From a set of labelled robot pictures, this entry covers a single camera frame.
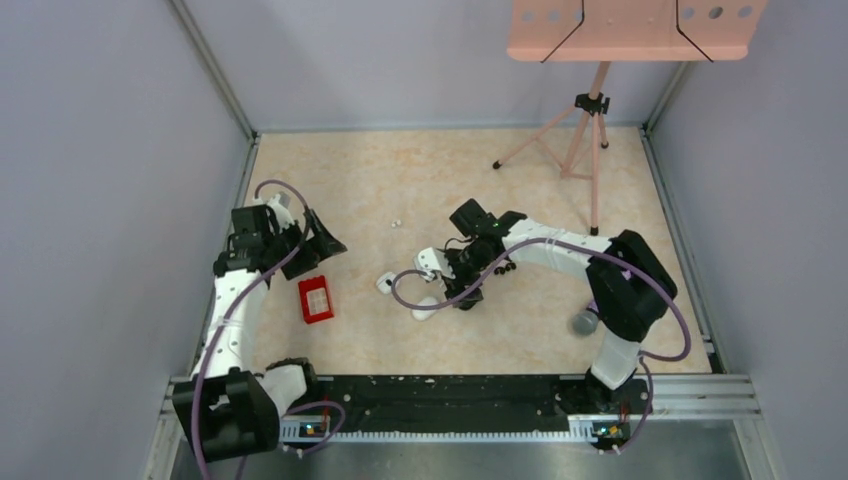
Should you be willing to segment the white oval charging case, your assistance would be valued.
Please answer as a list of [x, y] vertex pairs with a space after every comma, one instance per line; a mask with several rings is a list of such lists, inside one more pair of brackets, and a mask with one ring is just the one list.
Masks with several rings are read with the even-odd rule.
[[426, 296], [422, 298], [416, 304], [416, 307], [410, 310], [412, 318], [419, 322], [428, 320], [438, 311], [438, 304], [439, 300], [436, 297]]

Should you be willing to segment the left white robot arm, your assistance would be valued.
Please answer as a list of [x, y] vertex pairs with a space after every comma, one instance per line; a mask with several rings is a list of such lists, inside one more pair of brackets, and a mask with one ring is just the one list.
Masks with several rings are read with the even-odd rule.
[[307, 358], [253, 371], [260, 313], [276, 273], [293, 280], [347, 250], [310, 207], [302, 222], [272, 202], [234, 209], [231, 222], [226, 248], [213, 264], [213, 318], [202, 354], [172, 397], [203, 465], [274, 449], [290, 407], [302, 414], [317, 407], [321, 388]]

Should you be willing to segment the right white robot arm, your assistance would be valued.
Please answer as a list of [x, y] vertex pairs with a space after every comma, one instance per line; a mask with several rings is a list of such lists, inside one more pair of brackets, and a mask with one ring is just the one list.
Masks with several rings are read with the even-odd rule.
[[466, 245], [423, 250], [416, 264], [425, 275], [442, 279], [446, 298], [460, 310], [482, 300], [484, 275], [505, 260], [543, 266], [588, 284], [606, 333], [589, 369], [586, 397], [600, 412], [622, 404], [625, 382], [643, 354], [642, 342], [653, 324], [675, 308], [678, 293], [645, 239], [632, 230], [613, 237], [577, 234], [516, 211], [496, 217], [474, 199], [461, 205], [450, 221]]

